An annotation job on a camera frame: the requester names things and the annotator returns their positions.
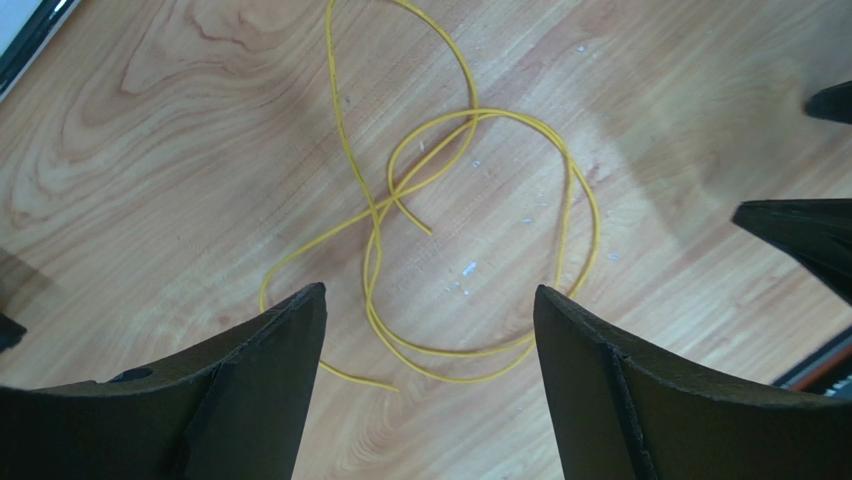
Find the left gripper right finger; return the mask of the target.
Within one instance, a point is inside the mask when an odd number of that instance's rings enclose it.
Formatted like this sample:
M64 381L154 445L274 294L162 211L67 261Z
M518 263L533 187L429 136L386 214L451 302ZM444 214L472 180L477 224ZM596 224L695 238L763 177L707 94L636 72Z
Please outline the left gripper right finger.
M533 323L569 479L847 479L851 404L728 375L547 286Z

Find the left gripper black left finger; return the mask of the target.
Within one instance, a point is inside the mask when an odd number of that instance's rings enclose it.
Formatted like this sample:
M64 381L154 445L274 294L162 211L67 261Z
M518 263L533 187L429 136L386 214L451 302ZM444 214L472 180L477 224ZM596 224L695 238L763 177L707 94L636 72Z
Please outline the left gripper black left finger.
M327 321L313 283L110 381L1 390L5 479L288 479Z

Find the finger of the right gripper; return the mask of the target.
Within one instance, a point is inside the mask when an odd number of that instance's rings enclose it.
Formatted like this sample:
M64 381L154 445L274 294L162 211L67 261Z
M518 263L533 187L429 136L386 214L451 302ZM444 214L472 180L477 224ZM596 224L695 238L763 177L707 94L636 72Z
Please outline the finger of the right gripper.
M841 124L852 124L852 81L846 81L812 95L804 104L806 116Z

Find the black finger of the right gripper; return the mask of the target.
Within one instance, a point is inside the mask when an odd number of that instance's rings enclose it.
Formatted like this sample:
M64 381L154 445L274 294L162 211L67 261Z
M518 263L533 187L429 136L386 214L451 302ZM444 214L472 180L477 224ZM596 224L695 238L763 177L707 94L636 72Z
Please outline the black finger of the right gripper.
M738 206L732 223L799 262L851 302L851 201L756 200Z

